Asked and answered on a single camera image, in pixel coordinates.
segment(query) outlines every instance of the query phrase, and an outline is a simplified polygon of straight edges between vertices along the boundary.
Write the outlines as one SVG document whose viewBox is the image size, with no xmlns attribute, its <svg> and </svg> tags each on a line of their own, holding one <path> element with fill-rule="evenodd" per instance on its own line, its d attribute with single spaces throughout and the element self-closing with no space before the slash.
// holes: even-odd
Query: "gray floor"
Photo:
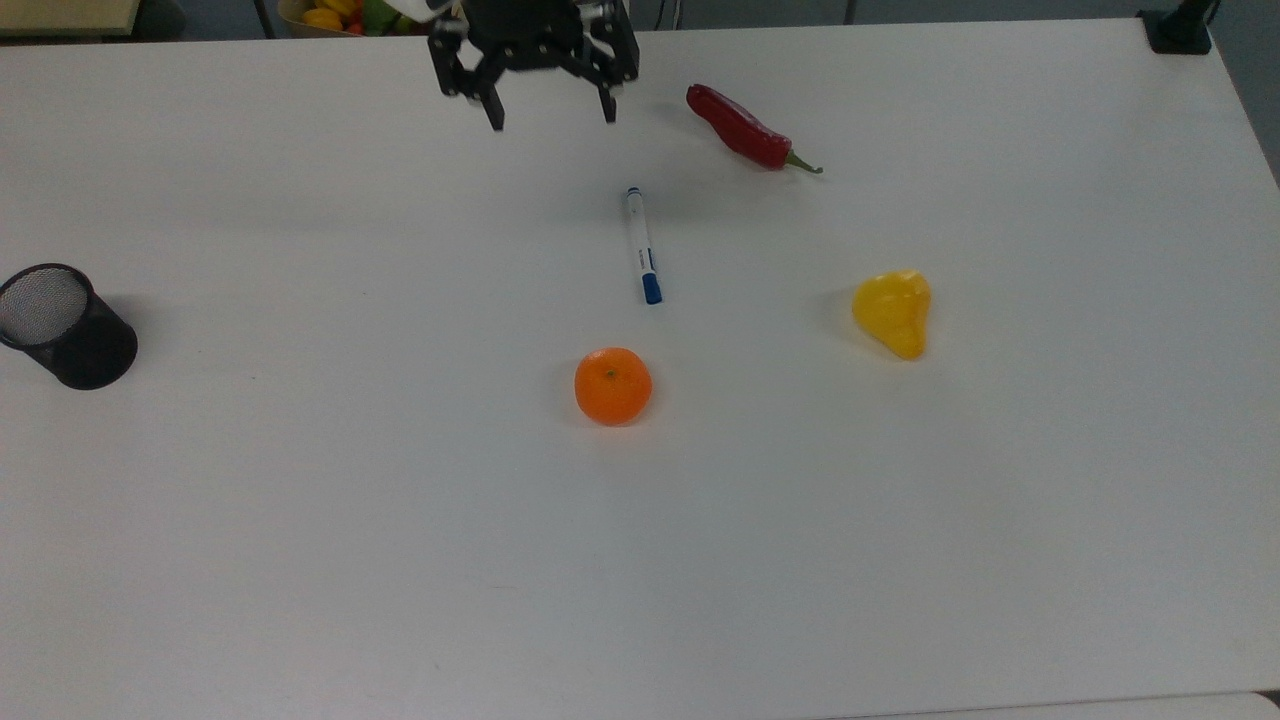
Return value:
<svg viewBox="0 0 1280 720">
<path fill-rule="evenodd" d="M 660 0 L 632 0 L 637 28 L 652 28 Z M 669 27 L 667 0 L 664 27 Z M 179 0 L 187 12 L 183 40 L 264 37 L 251 0 Z M 274 17 L 274 0 L 266 0 Z M 915 22 L 1132 18 L 1138 9 L 1171 9 L 1176 0 L 855 0 L 855 24 Z M 685 0 L 684 26 L 694 28 L 840 24 L 846 0 Z M 283 23 L 274 26 L 284 36 Z M 1280 0 L 1224 0 L 1213 37 L 1271 172 L 1280 178 Z"/>
</svg>

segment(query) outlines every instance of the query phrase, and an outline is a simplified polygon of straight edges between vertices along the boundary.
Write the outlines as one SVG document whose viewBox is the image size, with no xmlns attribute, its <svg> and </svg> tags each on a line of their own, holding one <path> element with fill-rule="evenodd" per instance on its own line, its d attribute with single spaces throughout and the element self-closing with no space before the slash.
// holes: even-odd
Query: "red chili pepper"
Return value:
<svg viewBox="0 0 1280 720">
<path fill-rule="evenodd" d="M 689 86 L 685 101 L 694 113 L 710 123 L 724 145 L 739 155 L 745 155 L 771 170 L 795 165 L 810 173 L 822 172 L 822 168 L 814 168 L 796 158 L 791 151 L 788 137 L 764 127 L 764 123 L 755 119 L 755 115 L 748 113 L 745 108 L 705 85 Z"/>
</svg>

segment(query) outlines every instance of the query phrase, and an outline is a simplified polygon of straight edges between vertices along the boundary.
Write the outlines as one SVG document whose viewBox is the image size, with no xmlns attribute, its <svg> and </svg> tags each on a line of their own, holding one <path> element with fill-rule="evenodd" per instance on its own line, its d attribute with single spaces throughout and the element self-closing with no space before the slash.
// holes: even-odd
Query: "yellow fruit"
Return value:
<svg viewBox="0 0 1280 720">
<path fill-rule="evenodd" d="M 329 8 L 316 8 L 302 13 L 302 22 L 311 27 L 342 32 L 342 18 Z"/>
<path fill-rule="evenodd" d="M 356 3 L 355 0 L 316 0 L 316 8 L 338 13 L 338 17 L 346 23 L 351 19 L 351 14 L 356 12 Z"/>
<path fill-rule="evenodd" d="M 919 270 L 876 275 L 854 293 L 854 319 L 904 360 L 924 354 L 924 322 L 933 293 Z"/>
</svg>

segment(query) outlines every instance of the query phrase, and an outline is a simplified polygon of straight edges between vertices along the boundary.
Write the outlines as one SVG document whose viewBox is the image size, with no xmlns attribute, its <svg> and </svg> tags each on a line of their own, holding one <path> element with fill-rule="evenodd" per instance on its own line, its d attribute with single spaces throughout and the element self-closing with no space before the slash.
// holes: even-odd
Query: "fruit basket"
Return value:
<svg viewBox="0 0 1280 720">
<path fill-rule="evenodd" d="M 426 35 L 429 23 L 401 15 L 383 0 L 279 0 L 291 37 Z"/>
<path fill-rule="evenodd" d="M 275 10 L 289 28 L 291 37 L 361 37 L 344 29 L 315 27 L 303 22 L 302 15 L 315 8 L 315 0 L 279 0 Z"/>
</svg>

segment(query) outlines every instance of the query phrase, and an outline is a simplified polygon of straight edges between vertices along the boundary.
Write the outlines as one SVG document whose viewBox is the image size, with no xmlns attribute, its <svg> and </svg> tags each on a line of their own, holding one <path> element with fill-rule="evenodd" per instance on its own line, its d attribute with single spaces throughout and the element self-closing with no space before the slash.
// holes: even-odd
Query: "robotic arm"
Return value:
<svg viewBox="0 0 1280 720">
<path fill-rule="evenodd" d="M 435 76 L 445 95 L 484 106 L 500 131 L 506 111 L 494 85 L 507 70 L 562 68 L 594 85 L 604 119 L 617 118 L 613 91 L 640 73 L 640 49 L 622 0 L 389 0 L 401 13 L 426 20 Z M 442 13 L 454 4 L 461 18 Z M 481 53 L 475 68 L 458 60 L 462 41 Z"/>
</svg>

